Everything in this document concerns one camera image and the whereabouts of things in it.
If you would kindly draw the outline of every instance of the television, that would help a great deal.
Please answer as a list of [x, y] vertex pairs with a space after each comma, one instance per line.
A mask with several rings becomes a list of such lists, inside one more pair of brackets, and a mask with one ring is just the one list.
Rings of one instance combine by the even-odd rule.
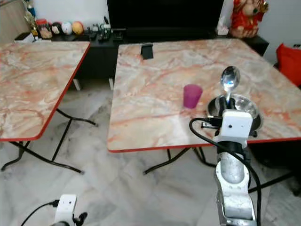
[[214, 29], [223, 0], [107, 0], [112, 30], [166, 32]]

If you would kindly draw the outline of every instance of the tile floor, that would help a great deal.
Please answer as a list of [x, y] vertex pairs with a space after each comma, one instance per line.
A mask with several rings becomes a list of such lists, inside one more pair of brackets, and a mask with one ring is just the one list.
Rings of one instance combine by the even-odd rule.
[[[24, 154], [22, 160], [0, 172], [0, 226], [19, 226], [39, 205], [61, 194], [78, 196], [75, 215], [88, 212], [85, 226], [217, 226], [214, 169], [200, 164], [189, 151], [175, 163], [146, 176], [143, 170], [166, 160], [165, 150], [109, 153], [106, 149], [112, 91], [101, 81], [83, 82], [83, 90], [69, 90], [60, 109], [99, 124], [73, 122], [56, 161], [81, 168], [77, 174]], [[67, 119], [55, 114], [41, 139], [30, 148], [51, 158]], [[172, 150], [172, 155], [180, 150]], [[209, 161], [215, 151], [204, 149]], [[0, 165], [12, 160], [17, 149], [0, 143]], [[262, 182], [275, 176], [252, 161]], [[285, 182], [263, 190], [264, 226], [296, 226], [301, 222], [300, 197]], [[55, 209], [45, 207], [27, 222], [49, 226]]]

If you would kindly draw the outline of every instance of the red table edge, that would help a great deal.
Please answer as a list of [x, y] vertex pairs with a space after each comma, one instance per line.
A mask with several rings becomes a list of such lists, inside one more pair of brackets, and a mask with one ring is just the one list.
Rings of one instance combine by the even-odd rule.
[[39, 139], [43, 135], [43, 133], [45, 132], [45, 130], [46, 130], [47, 126], [48, 126], [48, 124], [50, 123], [50, 120], [52, 119], [53, 114], [55, 113], [56, 109], [60, 105], [61, 100], [65, 96], [65, 93], [67, 92], [69, 86], [71, 85], [73, 78], [75, 77], [75, 75], [76, 75], [76, 73], [77, 73], [77, 71], [78, 71], [81, 63], [83, 62], [83, 60], [84, 60], [84, 58], [85, 58], [88, 50], [90, 49], [90, 45], [91, 45], [91, 43], [89, 43], [89, 45], [87, 46], [87, 49], [85, 50], [83, 56], [81, 57], [79, 63], [77, 64], [77, 66], [76, 66], [76, 68], [75, 68], [72, 76], [70, 77], [70, 80], [68, 81], [67, 85], [65, 86], [65, 88], [64, 88], [61, 96], [59, 97], [57, 103], [55, 104], [52, 112], [50, 113], [50, 115], [49, 115], [47, 121], [45, 122], [43, 128], [41, 129], [40, 133], [37, 134], [35, 137], [28, 137], [28, 138], [0, 138], [0, 142], [2, 142], [2, 141], [30, 141], [30, 140], [37, 140], [37, 139]]
[[[285, 141], [296, 141], [301, 140], [301, 137], [293, 138], [277, 138], [269, 140], [250, 140], [248, 144], [260, 144], [260, 143], [272, 143], [272, 142], [285, 142]], [[149, 147], [149, 148], [136, 148], [136, 149], [122, 149], [122, 150], [109, 150], [112, 153], [123, 153], [123, 152], [137, 152], [137, 151], [150, 151], [150, 150], [159, 150], [159, 149], [171, 149], [171, 148], [186, 148], [186, 147], [206, 147], [213, 146], [212, 144], [195, 144], [195, 145], [175, 145], [175, 146], [162, 146], [162, 147]]]

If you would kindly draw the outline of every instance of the metal spoon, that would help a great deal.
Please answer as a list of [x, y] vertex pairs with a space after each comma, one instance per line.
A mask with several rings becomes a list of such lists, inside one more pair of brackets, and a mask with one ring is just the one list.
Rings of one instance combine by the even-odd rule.
[[240, 73], [237, 67], [229, 66], [223, 71], [221, 85], [226, 92], [227, 103], [229, 103], [231, 92], [238, 86], [239, 81]]

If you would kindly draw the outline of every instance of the purple cup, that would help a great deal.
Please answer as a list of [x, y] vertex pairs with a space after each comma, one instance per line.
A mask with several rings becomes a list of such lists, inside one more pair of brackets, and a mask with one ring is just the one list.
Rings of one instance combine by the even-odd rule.
[[195, 108], [203, 93], [203, 89], [194, 84], [189, 84], [184, 87], [184, 107]]

